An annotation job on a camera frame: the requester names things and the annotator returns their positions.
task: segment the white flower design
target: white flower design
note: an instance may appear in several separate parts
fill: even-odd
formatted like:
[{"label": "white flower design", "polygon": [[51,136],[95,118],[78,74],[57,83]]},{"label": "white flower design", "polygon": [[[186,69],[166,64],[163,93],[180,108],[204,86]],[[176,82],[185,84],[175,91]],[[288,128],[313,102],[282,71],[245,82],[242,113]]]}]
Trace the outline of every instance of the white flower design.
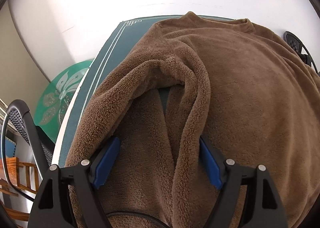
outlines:
[{"label": "white flower design", "polygon": [[43,105],[49,107],[42,116],[40,125],[45,125],[52,120],[52,118],[58,112],[58,124],[61,126],[64,115],[66,114],[67,108],[70,104],[70,100],[73,96],[67,95],[68,93],[74,93],[80,83],[81,78],[85,74],[88,68],[84,68],[68,79],[67,71],[58,81],[55,92],[46,94],[43,97]]}]

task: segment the silver screw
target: silver screw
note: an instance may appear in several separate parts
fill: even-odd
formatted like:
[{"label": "silver screw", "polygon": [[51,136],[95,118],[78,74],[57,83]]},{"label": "silver screw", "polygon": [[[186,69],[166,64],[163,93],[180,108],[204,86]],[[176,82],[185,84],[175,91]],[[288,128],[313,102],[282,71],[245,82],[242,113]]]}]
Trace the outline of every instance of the silver screw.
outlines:
[{"label": "silver screw", "polygon": [[51,166],[49,167],[49,169],[50,169],[51,171],[54,171],[54,170],[57,169],[57,165],[51,165]]},{"label": "silver screw", "polygon": [[81,165],[83,165],[83,166],[87,166],[89,164],[90,164],[90,160],[88,160],[88,159],[84,159],[81,161]]},{"label": "silver screw", "polygon": [[226,163],[230,166],[233,166],[235,164],[235,161],[233,159],[227,159]]},{"label": "silver screw", "polygon": [[259,165],[258,169],[261,170],[261,171],[265,171],[267,168],[266,168],[265,165]]}]

